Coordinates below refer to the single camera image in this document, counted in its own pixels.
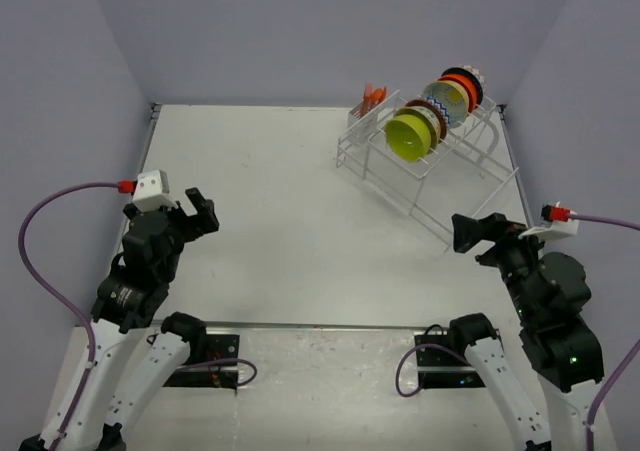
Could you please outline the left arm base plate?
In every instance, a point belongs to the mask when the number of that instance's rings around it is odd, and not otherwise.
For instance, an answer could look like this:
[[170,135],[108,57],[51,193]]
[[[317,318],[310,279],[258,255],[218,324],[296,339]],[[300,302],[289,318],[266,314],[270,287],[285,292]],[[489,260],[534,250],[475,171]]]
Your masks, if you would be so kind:
[[[240,336],[238,334],[208,334],[203,361],[237,358]],[[166,388],[203,388],[236,390],[239,370],[233,365],[223,368],[209,366],[172,374],[165,382]]]

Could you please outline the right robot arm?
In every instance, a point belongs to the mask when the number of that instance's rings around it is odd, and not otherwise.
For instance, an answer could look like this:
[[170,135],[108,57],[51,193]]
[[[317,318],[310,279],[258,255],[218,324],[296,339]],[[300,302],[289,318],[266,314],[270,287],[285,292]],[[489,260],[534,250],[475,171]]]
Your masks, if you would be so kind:
[[602,389],[602,348],[581,316],[591,298],[582,264],[543,253],[558,236],[552,227],[527,228],[500,213],[474,219],[452,217],[453,249],[466,253],[481,241],[491,248],[476,262],[499,271],[520,322],[522,347],[542,388],[542,418],[513,373],[495,328],[482,313],[449,324],[446,351],[469,363],[489,391],[517,450],[592,450],[592,403]]

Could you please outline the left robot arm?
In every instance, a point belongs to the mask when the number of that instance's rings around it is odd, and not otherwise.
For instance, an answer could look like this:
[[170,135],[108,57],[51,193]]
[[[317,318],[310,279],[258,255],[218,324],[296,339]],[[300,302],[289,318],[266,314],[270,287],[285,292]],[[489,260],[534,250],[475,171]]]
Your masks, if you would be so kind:
[[185,191],[195,212],[187,214],[161,187],[141,180],[121,181],[113,189],[131,195],[123,208],[129,221],[122,250],[112,260],[84,314],[53,288],[30,262],[25,220],[18,237],[21,259],[32,276],[70,309],[84,327],[88,343],[56,415],[42,431],[22,441],[23,450],[95,450],[103,438],[108,408],[138,342],[167,298],[187,243],[215,233],[219,221],[212,200],[196,187]]

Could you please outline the lime green bowl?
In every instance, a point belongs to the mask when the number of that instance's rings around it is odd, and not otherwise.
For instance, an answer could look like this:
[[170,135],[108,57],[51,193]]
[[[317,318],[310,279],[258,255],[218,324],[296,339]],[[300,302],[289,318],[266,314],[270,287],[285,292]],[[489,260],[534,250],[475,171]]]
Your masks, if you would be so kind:
[[407,162],[416,162],[430,154],[436,145],[435,129],[420,113],[399,114],[384,125],[386,142]]

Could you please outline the white floral pattern bowl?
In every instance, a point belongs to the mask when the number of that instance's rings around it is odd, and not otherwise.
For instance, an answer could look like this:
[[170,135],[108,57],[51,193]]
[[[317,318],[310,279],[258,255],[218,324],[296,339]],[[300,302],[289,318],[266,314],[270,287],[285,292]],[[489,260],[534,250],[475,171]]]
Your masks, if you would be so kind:
[[424,106],[405,106],[400,108],[396,115],[412,115],[421,119],[430,133],[430,148],[435,149],[440,142],[441,125],[436,114]]

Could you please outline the red patterned glass bowl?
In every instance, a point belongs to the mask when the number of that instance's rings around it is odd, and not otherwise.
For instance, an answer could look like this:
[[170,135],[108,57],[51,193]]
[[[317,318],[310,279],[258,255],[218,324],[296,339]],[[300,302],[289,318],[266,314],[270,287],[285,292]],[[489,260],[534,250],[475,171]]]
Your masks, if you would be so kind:
[[439,139],[443,141],[446,138],[449,131],[448,114],[444,106],[437,99],[412,99],[408,101],[406,105],[409,107],[424,107],[433,112],[440,126]]

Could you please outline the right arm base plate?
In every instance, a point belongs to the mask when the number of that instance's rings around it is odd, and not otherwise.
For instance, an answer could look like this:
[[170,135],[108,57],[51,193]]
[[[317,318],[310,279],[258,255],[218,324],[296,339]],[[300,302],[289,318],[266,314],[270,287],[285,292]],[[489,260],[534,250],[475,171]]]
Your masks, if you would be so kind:
[[417,351],[415,357],[419,384],[424,390],[485,387],[474,368],[444,351],[425,348]]

